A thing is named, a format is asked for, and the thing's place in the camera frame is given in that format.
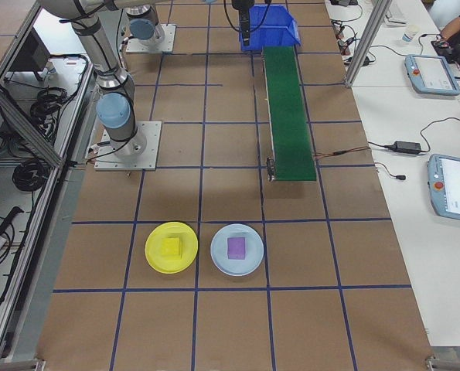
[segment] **blue grid line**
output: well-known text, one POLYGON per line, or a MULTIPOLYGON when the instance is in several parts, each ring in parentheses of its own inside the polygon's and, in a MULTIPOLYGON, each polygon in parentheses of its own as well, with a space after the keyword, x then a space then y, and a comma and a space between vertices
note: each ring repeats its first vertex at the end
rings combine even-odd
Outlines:
POLYGON ((374 168, 376 164, 334 164, 317 165, 319 168, 374 168))
POLYGON ((227 170, 243 170, 243 169, 263 169, 266 168, 265 166, 158 166, 157 168, 162 168, 164 170, 166 169, 180 169, 180 168, 200 168, 200 169, 212 169, 212 168, 217 168, 217 169, 227 169, 227 170))
MULTIPOLYGON (((138 83, 136 87, 204 87, 203 83, 138 83)), ((212 83, 210 87, 222 87, 221 83, 212 83)))
POLYGON ((55 288, 53 294, 89 294, 96 292, 123 292, 122 288, 55 288))
MULTIPOLYGON (((297 57, 297 68, 298 68, 298 73, 300 75, 300 80, 303 81, 302 69, 300 67, 300 61, 298 60, 298 57, 297 57)), ((303 94, 303 99, 304 99, 305 111, 307 112, 308 122, 311 122, 312 120, 310 118, 310 113, 308 111, 308 103, 307 103, 307 98, 306 98, 306 95, 305 95, 305 87, 302 87, 302 94, 303 94)), ((317 148, 316 145, 315 145, 315 140, 314 140, 314 135, 312 133, 312 126, 311 125, 309 125, 309 130, 310 130, 310 135, 311 135, 311 139, 312 139, 313 148, 317 148)), ((333 262, 334 262, 334 266, 335 266, 336 280, 338 281, 338 286, 339 286, 339 296, 340 296, 342 312, 343 312, 343 321, 345 322, 346 336, 348 338, 350 356, 351 356, 351 359, 352 359, 352 364, 353 364, 354 371, 358 371, 358 367, 357 367, 357 364, 356 364, 355 349, 353 348, 352 334, 351 334, 351 331, 350 331, 349 321, 348 321, 348 314, 347 314, 347 311, 346 311, 345 298, 343 296, 343 291, 342 291, 342 288, 341 288, 341 277, 340 277, 340 274, 339 274, 339 265, 338 265, 338 259, 337 259, 337 256, 336 256, 336 249, 335 249, 335 245, 334 245, 334 239, 332 238, 332 229, 331 229, 331 222, 329 220, 328 205, 327 205, 327 202, 325 200, 324 184, 323 184, 323 181, 322 181, 321 169, 319 167, 317 167, 317 177, 318 177, 319 186, 320 186, 320 189, 321 189, 322 205, 324 206, 326 225, 328 227, 328 233, 329 233, 329 241, 331 243, 331 252, 332 252, 332 258, 333 258, 333 262)))
MULTIPOLYGON (((140 185, 138 187, 138 194, 137 194, 137 204, 135 206, 135 218, 134 221, 137 220, 138 218, 138 211, 140 209, 140 202, 141 202, 141 197, 142 197, 142 188, 144 185, 144 179, 145 179, 145 170, 142 170, 142 175, 140 179, 140 185)), ((124 280, 123 280, 123 288, 121 290, 121 301, 120 301, 120 309, 118 311, 118 320, 116 322, 116 330, 114 332, 114 341, 113 341, 113 350, 111 351, 111 361, 109 365, 109 370, 113 371, 114 369, 114 361, 116 360, 116 350, 118 347, 118 339, 120 336, 120 328, 121 328, 121 320, 123 317, 123 308, 124 308, 124 300, 125 300, 125 295, 126 295, 126 288, 127 288, 127 283, 128 283, 128 273, 130 271, 130 262, 131 262, 131 255, 134 249, 135 245, 135 233, 137 230, 137 225, 136 223, 133 223, 133 227, 131 229, 131 238, 130 238, 130 247, 128 250, 128 259, 127 259, 127 267, 125 268, 124 272, 124 280)))
MULTIPOLYGON (((244 223, 244 224, 273 224, 273 223, 317 223, 317 222, 379 222, 384 220, 391 220, 390 217, 380 217, 380 218, 315 218, 315 219, 276 219, 276 220, 204 220, 201 221, 201 224, 234 224, 234 223, 244 223)), ((163 224, 170 222, 172 220, 129 220, 129 221, 87 221, 87 222, 72 222, 72 225, 78 226, 87 226, 87 225, 111 225, 111 224, 163 224)), ((196 220, 183 220, 183 223, 197 223, 196 220)))
MULTIPOLYGON (((254 68, 254 57, 250 58, 250 65, 252 68, 252 77, 255 77, 255 68, 254 68)), ((257 91, 255 89, 255 83, 252 83, 252 90, 254 92, 254 116, 255 116, 255 131, 257 136, 257 163, 261 164, 261 140, 258 124, 258 111, 257 111, 257 91)), ((266 214, 264 211, 264 184, 262 179, 262 172, 259 171, 259 193, 261 195, 261 215, 262 215, 262 235, 263 235, 263 244, 264 244, 264 267, 266 273, 266 299, 267 299, 267 318, 269 321, 269 345, 271 347, 271 367, 273 371, 276 371, 276 351, 274 348, 274 328, 273 328, 273 315, 272 315, 272 302, 271 302, 271 292, 269 287, 271 282, 269 279, 269 259, 267 255, 267 232, 266 232, 266 214)))
MULTIPOLYGON (((169 15, 168 15, 168 22, 169 18, 171 17, 173 7, 171 6, 169 8, 169 15)), ((159 78, 161 76, 161 68, 162 68, 162 61, 164 60, 164 55, 161 56, 161 60, 159 62, 159 69, 158 69, 158 76, 156 79, 156 84, 159 84, 159 78)), ((152 106, 151 106, 151 113, 149 115, 149 120, 152 120, 152 115, 154 114, 154 104, 155 104, 155 99, 156 95, 158 93, 158 87, 156 86, 154 89, 154 97, 152 98, 152 106)), ((138 195, 137 195, 137 205, 135 206, 135 218, 133 222, 133 227, 132 227, 132 232, 131 232, 131 242, 130 242, 130 249, 128 251, 128 260, 127 260, 127 267, 125 269, 125 274, 124 274, 124 283, 123 283, 123 292, 121 294, 121 301, 120 301, 120 309, 118 311, 118 320, 116 324, 116 330, 114 333, 114 343, 113 343, 113 349, 111 351, 111 361, 110 361, 110 366, 109 366, 109 371, 113 371, 114 369, 114 361, 116 360, 116 351, 118 347, 118 339, 120 335, 120 328, 121 328, 121 320, 123 317, 123 308, 124 308, 124 300, 125 300, 125 295, 126 295, 126 288, 127 288, 127 283, 128 283, 128 273, 130 271, 130 263, 131 263, 131 255, 132 251, 135 245, 135 232, 137 230, 137 219, 138 219, 138 212, 140 210, 140 203, 141 203, 141 197, 142 197, 142 189, 144 186, 144 179, 145 179, 145 170, 142 170, 142 175, 141 175, 141 181, 140 185, 138 187, 138 195)))
MULTIPOLYGON (((211 23, 211 5, 207 12, 207 25, 211 23)), ((206 51, 209 52, 210 42, 210 27, 207 27, 207 40, 206 40, 206 51)), ((202 146, 200 149, 200 178, 199 178, 199 210, 197 213, 197 238, 200 240, 200 227, 202 221, 202 200, 203 200, 203 180, 204 180, 204 151, 206 142, 206 111, 207 111, 207 94, 208 94, 208 79, 209 79, 209 55, 206 55, 206 67, 204 77, 204 105, 203 105, 203 118, 202 118, 202 146)), ((198 304, 199 304, 199 264, 200 264, 200 253, 196 257, 196 272, 195 272, 195 293, 193 295, 193 326, 192 326, 192 357, 190 369, 196 370, 196 347, 197 347, 197 315, 198 315, 198 304)))
POLYGON ((339 85, 344 85, 343 82, 338 83, 301 83, 303 87, 335 87, 339 85))
POLYGON ((367 284, 367 285, 346 285, 342 286, 343 290, 377 290, 391 288, 412 288, 411 284, 367 284))
POLYGON ((336 55, 340 55, 341 56, 341 52, 340 51, 337 51, 337 52, 297 52, 297 55, 302 55, 302 54, 331 54, 333 56, 336 56, 336 55))
MULTIPOLYGON (((185 121, 185 122, 179 122, 179 121, 163 121, 162 124, 178 124, 178 125, 185 125, 185 124, 198 124, 202 125, 201 121, 185 121)), ((261 122, 249 122, 249 121, 206 121, 204 122, 205 125, 255 125, 255 124, 269 124, 269 121, 261 121, 261 122)))
POLYGON ((362 120, 331 120, 331 121, 312 121, 309 124, 362 124, 362 120))
POLYGON ((355 284, 345 286, 276 286, 242 288, 58 288, 54 294, 130 293, 130 292, 245 292, 245 291, 325 291, 325 290, 392 290, 412 288, 411 284, 355 284))

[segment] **power adapter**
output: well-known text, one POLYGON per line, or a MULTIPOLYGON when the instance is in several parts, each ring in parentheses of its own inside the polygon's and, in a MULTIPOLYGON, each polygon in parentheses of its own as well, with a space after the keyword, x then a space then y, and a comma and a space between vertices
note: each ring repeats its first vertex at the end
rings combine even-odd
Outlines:
POLYGON ((422 152, 421 144, 414 141, 395 141, 392 145, 385 145, 385 148, 397 153, 419 155, 422 152))

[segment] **metal frame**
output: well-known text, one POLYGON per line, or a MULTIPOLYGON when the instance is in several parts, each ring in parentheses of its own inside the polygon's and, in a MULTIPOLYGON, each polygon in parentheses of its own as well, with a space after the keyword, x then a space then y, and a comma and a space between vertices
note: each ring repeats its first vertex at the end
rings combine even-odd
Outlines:
POLYGON ((0 362, 0 371, 43 371, 46 362, 40 359, 22 362, 0 362))
POLYGON ((33 149, 41 155, 44 161, 56 168, 63 164, 63 159, 54 151, 54 147, 32 126, 26 116, 23 115, 0 91, 0 106, 8 117, 9 125, 12 126, 33 149))
POLYGON ((441 361, 436 358, 429 358, 425 361, 429 371, 445 369, 447 371, 460 371, 460 362, 441 361))
POLYGON ((347 87, 352 87, 353 81, 355 81, 360 68, 362 68, 363 61, 369 52, 369 48, 376 37, 377 31, 379 31, 384 16, 391 5, 391 1, 392 0, 379 0, 375 4, 369 20, 367 21, 366 28, 363 30, 360 43, 353 54, 352 62, 348 67, 348 71, 346 71, 344 83, 347 87))

